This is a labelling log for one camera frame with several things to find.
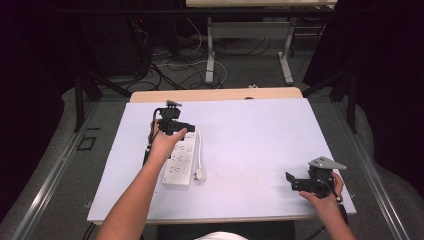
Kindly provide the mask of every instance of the white tabletop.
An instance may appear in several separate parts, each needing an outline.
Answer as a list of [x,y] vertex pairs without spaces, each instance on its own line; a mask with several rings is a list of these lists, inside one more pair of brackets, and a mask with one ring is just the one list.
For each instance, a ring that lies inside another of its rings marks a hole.
[[[183,102],[181,122],[202,134],[205,182],[188,190],[156,185],[148,223],[289,220],[315,216],[285,172],[308,178],[308,162],[332,159],[307,99]],[[149,123],[164,102],[128,103],[88,221],[100,224],[142,166]],[[345,197],[348,214],[356,213]]]
[[335,5],[337,0],[187,0],[188,7],[272,7]]

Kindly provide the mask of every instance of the hand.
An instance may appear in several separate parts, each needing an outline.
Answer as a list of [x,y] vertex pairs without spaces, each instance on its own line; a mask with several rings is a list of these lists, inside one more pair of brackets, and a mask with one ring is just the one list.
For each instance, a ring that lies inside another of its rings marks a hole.
[[[335,181],[334,190],[337,195],[341,197],[344,183],[341,177],[334,172],[333,177]],[[327,197],[322,199],[319,199],[314,194],[305,191],[301,191],[299,194],[315,207],[318,217],[324,225],[327,226],[327,224],[330,224],[333,220],[342,218],[336,197],[333,194],[329,194]]]
[[187,133],[187,129],[183,128],[181,131],[174,133],[172,136],[168,136],[165,133],[159,131],[158,121],[154,123],[153,129],[153,143],[150,150],[149,159],[157,159],[161,161],[161,164],[171,155],[174,150],[175,144],[181,140]]

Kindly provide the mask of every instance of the white table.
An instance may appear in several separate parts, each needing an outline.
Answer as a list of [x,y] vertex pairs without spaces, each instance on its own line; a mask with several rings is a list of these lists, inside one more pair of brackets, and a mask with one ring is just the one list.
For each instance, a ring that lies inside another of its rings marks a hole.
[[[188,7],[295,7],[295,6],[324,6],[335,5],[337,0],[187,0]],[[284,81],[293,85],[293,77],[287,62],[287,55],[293,38],[296,19],[290,22],[213,22],[208,18],[208,63],[205,82],[213,82],[215,52],[213,39],[215,38],[272,38],[284,39],[284,48],[278,52]]]
[[[232,100],[211,101],[214,94],[215,99]],[[202,167],[208,179],[192,180],[188,190],[173,190],[162,184],[162,170],[148,223],[315,216],[314,208],[291,190],[285,172],[308,178],[309,161],[332,156],[307,99],[299,98],[297,89],[164,91],[145,95],[144,101],[148,102],[137,103],[143,99],[141,93],[126,106],[88,221],[101,224],[142,167],[154,109],[165,106],[165,97],[181,101],[183,95],[187,101],[182,102],[179,120],[195,125],[202,133]],[[245,97],[255,99],[235,100]],[[356,213],[346,188],[343,195],[348,214]]]

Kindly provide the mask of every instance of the power strip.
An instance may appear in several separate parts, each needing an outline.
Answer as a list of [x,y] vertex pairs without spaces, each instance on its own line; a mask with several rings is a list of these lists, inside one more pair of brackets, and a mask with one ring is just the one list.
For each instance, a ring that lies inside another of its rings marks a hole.
[[197,134],[186,133],[184,140],[175,144],[171,157],[166,160],[163,184],[171,188],[188,188],[192,178]]

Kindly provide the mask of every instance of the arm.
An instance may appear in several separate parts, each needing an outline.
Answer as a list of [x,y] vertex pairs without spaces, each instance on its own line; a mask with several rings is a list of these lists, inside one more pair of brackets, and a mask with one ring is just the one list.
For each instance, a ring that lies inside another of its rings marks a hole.
[[186,132],[183,129],[172,136],[157,133],[147,162],[107,215],[97,239],[140,239],[159,172]]
[[[333,173],[333,177],[335,179],[335,191],[339,196],[341,196],[344,185],[343,181],[336,173]],[[312,193],[301,191],[300,196],[307,199],[315,207],[318,217],[328,229],[333,240],[355,239],[352,231],[343,220],[343,216],[333,194],[330,194],[323,199],[319,199]]]

